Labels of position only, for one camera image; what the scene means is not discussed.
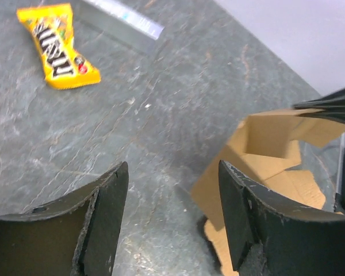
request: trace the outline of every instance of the yellow candy wrapper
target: yellow candy wrapper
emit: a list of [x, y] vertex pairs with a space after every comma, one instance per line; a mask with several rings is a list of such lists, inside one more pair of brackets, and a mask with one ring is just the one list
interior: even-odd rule
[[101, 81], [99, 71], [73, 49], [73, 12], [69, 3], [17, 10], [41, 55], [45, 80], [56, 89]]

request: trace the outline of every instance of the marble countertop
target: marble countertop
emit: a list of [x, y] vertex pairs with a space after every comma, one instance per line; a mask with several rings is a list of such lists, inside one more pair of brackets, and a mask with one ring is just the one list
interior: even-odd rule
[[[150, 60], [75, 18], [75, 48], [102, 81], [64, 91], [45, 83], [16, 17], [56, 1], [0, 3], [0, 214], [54, 200], [124, 160], [114, 274], [218, 275], [187, 191], [243, 117], [318, 94], [213, 1], [123, 2], [166, 27], [164, 47]], [[337, 158], [311, 152], [328, 193]]]

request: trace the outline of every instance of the metal block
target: metal block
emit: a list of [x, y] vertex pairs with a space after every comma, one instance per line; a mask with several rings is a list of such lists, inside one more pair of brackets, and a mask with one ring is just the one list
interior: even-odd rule
[[128, 165], [24, 214], [0, 216], [0, 276], [110, 276]]
[[164, 29], [158, 23], [114, 0], [79, 0], [75, 17], [132, 48], [153, 55]]

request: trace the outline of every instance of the gray stone surface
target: gray stone surface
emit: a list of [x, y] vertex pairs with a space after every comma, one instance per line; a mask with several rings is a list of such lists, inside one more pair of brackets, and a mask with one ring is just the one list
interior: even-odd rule
[[[18, 7], [55, 1], [0, 2], [0, 214], [58, 198], [126, 160], [114, 275], [218, 275], [187, 191], [243, 117], [318, 95], [213, 1], [123, 2], [166, 26], [165, 47], [150, 61], [75, 18], [75, 48], [102, 82], [67, 91], [46, 85], [16, 18]], [[305, 163], [329, 202], [330, 149], [307, 151]]]

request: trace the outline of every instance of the cardboard piece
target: cardboard piece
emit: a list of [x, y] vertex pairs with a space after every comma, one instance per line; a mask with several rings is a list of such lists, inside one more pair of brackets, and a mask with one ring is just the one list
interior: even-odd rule
[[205, 233], [212, 241], [225, 276], [231, 266], [219, 192], [219, 161], [233, 164], [253, 180], [300, 203], [321, 209], [325, 196], [313, 174], [288, 170], [301, 164], [298, 140], [323, 147], [345, 131], [345, 125], [298, 117], [314, 110], [275, 110], [252, 114], [241, 122], [191, 190], [191, 197], [208, 218]]

